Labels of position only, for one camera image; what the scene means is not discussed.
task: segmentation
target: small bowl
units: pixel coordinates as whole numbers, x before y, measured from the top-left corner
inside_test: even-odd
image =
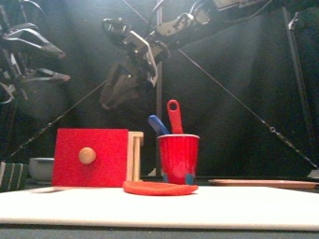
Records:
[[[30,158],[28,171],[36,183],[51,184],[54,161],[54,158]]]

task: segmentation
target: plastic cup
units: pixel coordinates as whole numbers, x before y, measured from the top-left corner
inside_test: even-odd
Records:
[[[163,181],[193,185],[198,169],[198,142],[194,134],[166,134],[159,137]]]

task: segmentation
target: red towel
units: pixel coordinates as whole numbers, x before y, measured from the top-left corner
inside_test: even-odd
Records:
[[[189,195],[198,190],[198,185],[143,181],[125,181],[122,187],[129,193],[147,196],[181,196]]]

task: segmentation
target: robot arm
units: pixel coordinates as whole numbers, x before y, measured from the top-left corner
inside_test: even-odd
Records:
[[[281,7],[294,13],[318,5],[317,0],[201,0],[190,13],[159,24],[146,37],[133,32],[122,19],[106,19],[103,27],[109,25],[111,41],[127,50],[127,57],[110,71],[100,98],[103,108],[115,108],[155,87],[157,65],[170,56],[170,50]]]
[[[64,52],[39,34],[38,27],[30,22],[10,25],[6,8],[0,6],[0,86],[7,95],[0,97],[0,105],[15,98],[28,99],[28,83],[48,81],[60,83],[70,76],[44,68],[30,69],[23,54],[40,54],[63,59]]]

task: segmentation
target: wooden knob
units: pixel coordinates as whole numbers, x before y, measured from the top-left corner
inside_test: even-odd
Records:
[[[90,164],[96,159],[96,152],[92,148],[83,148],[79,152],[80,162],[84,164]]]

